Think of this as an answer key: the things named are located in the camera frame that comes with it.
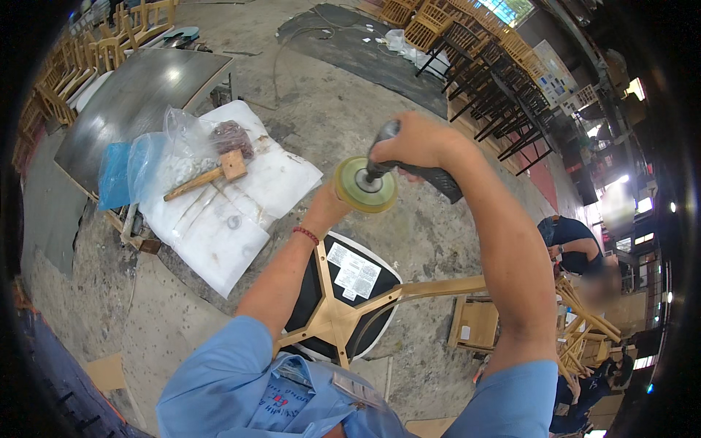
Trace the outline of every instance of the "pneumatic sander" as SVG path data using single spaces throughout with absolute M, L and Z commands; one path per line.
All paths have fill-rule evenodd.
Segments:
M 385 123 L 365 156 L 345 159 L 334 172 L 334 185 L 339 198 L 364 213 L 379 213 L 394 205 L 397 200 L 397 178 L 390 171 L 400 167 L 424 178 L 450 200 L 451 204 L 463 197 L 452 176 L 440 167 L 419 167 L 400 161 L 375 163 L 370 152 L 375 144 L 399 134 L 401 123 L 391 120 Z

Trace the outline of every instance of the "person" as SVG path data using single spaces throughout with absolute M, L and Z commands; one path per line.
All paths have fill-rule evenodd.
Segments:
M 587 411 L 602 397 L 610 395 L 613 388 L 628 382 L 633 374 L 633 359 L 624 353 L 618 361 L 609 357 L 595 371 L 588 370 L 588 376 L 573 376 L 574 386 L 568 385 L 563 376 L 557 379 L 554 407 L 568 404 L 569 411 L 566 416 L 552 416 L 552 433 L 574 433 L 584 427 Z
M 562 254 L 557 267 L 581 275 L 587 283 L 583 298 L 588 304 L 602 307 L 620 294 L 620 269 L 605 261 L 597 239 L 586 225 L 556 215 L 540 221 L 538 231 L 552 260 Z
M 545 437 L 557 385 L 557 305 L 543 240 L 473 142 L 414 112 L 396 118 L 398 136 L 377 144 L 371 158 L 442 167 L 455 178 L 475 219 L 484 280 L 501 319 L 484 376 L 444 436 Z M 163 388 L 156 405 L 162 437 L 415 436 L 358 375 L 289 353 L 273 357 L 316 239 L 350 210 L 331 184 L 318 189 L 301 228 L 246 292 L 233 319 Z M 338 380 L 362 391 L 345 392 Z

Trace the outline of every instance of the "black tool handle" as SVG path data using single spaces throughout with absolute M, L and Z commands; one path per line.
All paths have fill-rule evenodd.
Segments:
M 380 129 L 380 133 L 377 135 L 375 142 L 372 147 L 378 142 L 394 138 L 399 134 L 401 129 L 401 123 L 397 120 L 388 121 Z M 373 163 L 368 158 L 368 173 L 373 177 L 381 177 L 383 174 L 392 170 L 395 166 L 398 166 L 407 172 L 416 175 L 417 177 L 424 178 L 429 184 L 434 186 L 440 193 L 443 193 L 449 200 L 451 204 L 454 204 L 463 197 L 463 192 L 460 190 L 458 183 L 455 179 L 445 170 L 440 167 L 419 167 L 411 164 L 402 163 L 401 161 L 385 161 L 382 163 Z

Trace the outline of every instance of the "gray tabletop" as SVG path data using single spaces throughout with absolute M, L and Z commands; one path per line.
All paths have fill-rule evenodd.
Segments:
M 71 126 L 54 161 L 87 193 L 98 193 L 102 152 L 163 130 L 170 105 L 193 111 L 233 69 L 229 56 L 141 48 L 102 84 Z

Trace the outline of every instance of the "sanding disc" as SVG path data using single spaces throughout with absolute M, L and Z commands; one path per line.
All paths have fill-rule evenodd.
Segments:
M 372 183 L 365 181 L 367 157 L 345 159 L 336 168 L 334 185 L 340 199 L 364 213 L 379 213 L 394 205 L 397 200 L 397 178 L 385 173 Z

